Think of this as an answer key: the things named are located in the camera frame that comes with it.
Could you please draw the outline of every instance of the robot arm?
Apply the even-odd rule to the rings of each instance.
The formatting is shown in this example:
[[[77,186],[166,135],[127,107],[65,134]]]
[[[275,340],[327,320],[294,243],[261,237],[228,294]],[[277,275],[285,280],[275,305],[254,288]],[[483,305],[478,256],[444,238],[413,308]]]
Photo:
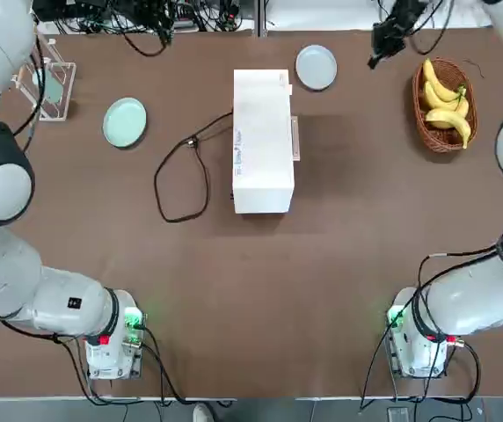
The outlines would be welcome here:
[[[33,19],[27,3],[0,0],[0,92],[33,50]],[[33,193],[33,168],[11,130],[0,121],[0,226],[18,219]],[[129,378],[140,373],[142,332],[138,328],[143,320],[132,296],[104,288],[82,274],[43,266],[33,247],[1,227],[0,319],[85,337],[91,378]]]
[[[503,0],[481,2],[503,39]],[[372,69],[405,47],[404,37],[412,35],[426,3],[397,0],[389,17],[374,25]],[[496,157],[503,172],[503,122]],[[444,274],[421,295],[414,296],[415,292],[413,287],[400,291],[389,311],[389,320],[398,320],[390,330],[392,363],[402,376],[427,378],[444,368],[448,345],[444,334],[468,335],[503,324],[503,235],[486,258]],[[396,319],[413,297],[411,306]]]
[[[490,16],[494,28],[503,38],[503,0],[477,0]],[[405,38],[412,36],[416,22],[431,5],[431,0],[397,0],[390,15],[373,25],[373,53],[368,66],[374,69],[382,59],[392,57],[405,48]]]

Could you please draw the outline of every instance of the white plate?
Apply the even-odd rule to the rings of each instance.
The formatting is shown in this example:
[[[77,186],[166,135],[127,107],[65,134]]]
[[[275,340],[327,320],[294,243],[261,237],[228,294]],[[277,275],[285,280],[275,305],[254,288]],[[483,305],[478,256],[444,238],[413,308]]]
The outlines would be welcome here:
[[[103,134],[117,148],[131,147],[146,128],[146,110],[135,98],[122,98],[109,107],[103,119]]]
[[[321,91],[335,80],[338,64],[326,47],[307,46],[296,57],[296,73],[311,90]]]

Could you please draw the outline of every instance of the banana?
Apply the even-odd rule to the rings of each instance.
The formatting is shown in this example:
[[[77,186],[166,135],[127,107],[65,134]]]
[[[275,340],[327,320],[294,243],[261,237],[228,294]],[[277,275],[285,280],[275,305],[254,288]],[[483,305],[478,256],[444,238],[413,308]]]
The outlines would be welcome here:
[[[442,108],[444,110],[450,110],[453,112],[459,106],[459,100],[456,98],[453,101],[446,103],[435,93],[434,87],[431,82],[426,81],[424,84],[424,97],[429,107],[433,110],[434,108]]]
[[[441,110],[440,108],[435,108],[426,115],[426,121],[436,122],[443,121],[453,126],[459,135],[463,138],[463,149],[467,149],[469,145],[469,139],[471,134],[471,129],[469,122],[457,112],[451,112],[450,110]]]
[[[460,114],[461,117],[466,118],[469,113],[469,102],[465,97],[461,98],[460,101],[457,100],[457,102],[459,104],[455,111]],[[453,125],[445,123],[444,121],[431,121],[430,123],[438,129],[451,129],[453,127]]]
[[[464,88],[464,86],[462,85],[459,87],[458,92],[453,92],[452,90],[445,88],[435,75],[434,66],[431,63],[431,60],[426,59],[424,61],[423,68],[426,81],[428,81],[432,85],[435,93],[441,100],[449,102],[453,101],[454,99],[458,99],[461,95],[464,96],[466,94],[466,88]]]

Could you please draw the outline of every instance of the wicker basket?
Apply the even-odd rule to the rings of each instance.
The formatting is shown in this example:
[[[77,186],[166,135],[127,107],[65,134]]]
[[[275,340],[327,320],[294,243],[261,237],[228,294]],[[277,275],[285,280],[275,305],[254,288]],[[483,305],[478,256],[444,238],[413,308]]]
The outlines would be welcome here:
[[[466,120],[470,124],[471,134],[469,144],[472,142],[477,134],[478,120],[477,108],[474,102],[474,95],[472,92],[472,85],[469,79],[464,75],[453,62],[444,59],[433,59],[435,74],[440,82],[452,91],[464,84],[466,86],[466,99],[469,101],[469,113]],[[463,140],[461,136],[452,129],[437,129],[426,123],[426,114],[429,111],[426,99],[424,98],[424,75],[423,63],[419,66],[418,71],[412,79],[412,95],[414,111],[416,113],[416,123],[418,125],[418,132],[421,135],[427,147],[435,152],[451,152],[463,148]]]

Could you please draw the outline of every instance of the brown table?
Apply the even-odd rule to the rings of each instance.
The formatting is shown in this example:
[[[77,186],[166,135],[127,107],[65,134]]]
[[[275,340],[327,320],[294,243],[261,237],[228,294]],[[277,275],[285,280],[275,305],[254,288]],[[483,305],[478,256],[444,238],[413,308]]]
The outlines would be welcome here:
[[[136,40],[155,46],[147,36]],[[208,211],[194,222],[164,223],[152,191],[164,154],[230,109],[233,69],[292,69],[309,43],[333,51],[339,75],[320,93],[292,76],[302,161],[290,213],[234,214],[227,120],[202,145],[212,179]],[[473,250],[503,230],[503,178],[493,155],[503,120],[503,44],[493,30],[448,31],[436,49],[468,72],[480,120],[471,148],[449,158],[427,153],[414,130],[410,79],[421,57],[408,50],[371,72],[369,33],[191,34],[176,36],[156,59],[113,36],[65,37],[59,47],[78,65],[74,104],[67,122],[40,125],[29,156],[35,199],[12,229],[46,265],[132,292],[184,395],[358,396],[383,313],[415,283],[423,256]],[[131,151],[110,147],[100,129],[106,108],[125,96],[149,113],[146,139]],[[15,98],[2,108],[13,124],[27,110]],[[171,160],[159,184],[170,214],[201,204],[201,175],[188,152]],[[427,275],[448,264],[433,263]],[[480,393],[503,396],[503,328],[469,341],[484,367]],[[472,365],[459,354],[431,394],[468,392]],[[156,397],[158,385],[147,362],[143,381],[115,382],[113,393]],[[420,391],[421,382],[400,386],[400,393]],[[369,393],[392,394],[383,353]],[[79,394],[61,348],[0,325],[0,397]]]

